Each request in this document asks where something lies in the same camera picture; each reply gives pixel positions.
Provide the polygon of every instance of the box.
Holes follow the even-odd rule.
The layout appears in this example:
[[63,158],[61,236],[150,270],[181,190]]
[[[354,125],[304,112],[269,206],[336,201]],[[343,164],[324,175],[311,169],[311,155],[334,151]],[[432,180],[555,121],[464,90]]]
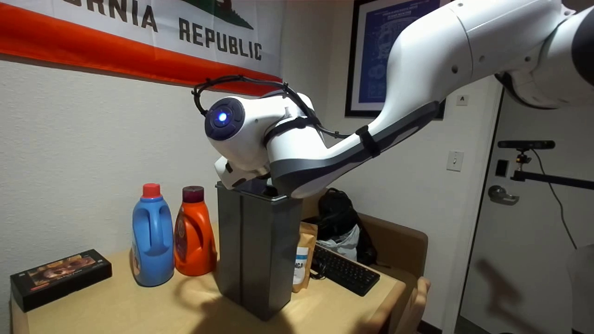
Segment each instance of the box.
[[111,264],[94,249],[11,275],[11,292],[22,312],[29,312],[111,277]]
[[291,301],[300,201],[217,186],[220,294],[259,320]]

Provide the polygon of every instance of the red stripe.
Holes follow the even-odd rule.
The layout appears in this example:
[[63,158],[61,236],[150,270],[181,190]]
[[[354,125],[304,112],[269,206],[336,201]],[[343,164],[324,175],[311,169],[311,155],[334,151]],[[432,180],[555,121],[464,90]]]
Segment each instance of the red stripe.
[[[278,82],[271,75],[152,49],[7,4],[0,4],[0,54],[176,86],[226,75]],[[261,95],[269,90],[226,84],[224,91]]]

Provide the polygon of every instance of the snack box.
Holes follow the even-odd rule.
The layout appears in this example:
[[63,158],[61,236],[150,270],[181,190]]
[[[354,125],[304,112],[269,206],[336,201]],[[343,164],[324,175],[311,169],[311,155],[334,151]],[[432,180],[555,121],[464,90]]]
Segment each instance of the snack box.
[[111,277],[111,264],[94,249],[11,275],[11,292],[29,312]]

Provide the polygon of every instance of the blue bottle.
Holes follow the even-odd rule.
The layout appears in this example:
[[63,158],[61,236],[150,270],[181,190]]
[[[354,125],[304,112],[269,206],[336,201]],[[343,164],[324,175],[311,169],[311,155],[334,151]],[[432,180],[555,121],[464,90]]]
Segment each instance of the blue bottle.
[[139,286],[159,286],[172,277],[172,221],[159,184],[144,184],[131,216],[129,268]]

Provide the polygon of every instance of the bottle cap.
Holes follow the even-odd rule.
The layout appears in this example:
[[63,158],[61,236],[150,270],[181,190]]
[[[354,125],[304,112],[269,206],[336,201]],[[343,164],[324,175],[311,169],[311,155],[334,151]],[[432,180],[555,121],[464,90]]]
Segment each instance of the bottle cap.
[[204,203],[204,188],[200,186],[183,188],[183,203]]
[[142,186],[142,197],[161,197],[159,184],[144,184]]

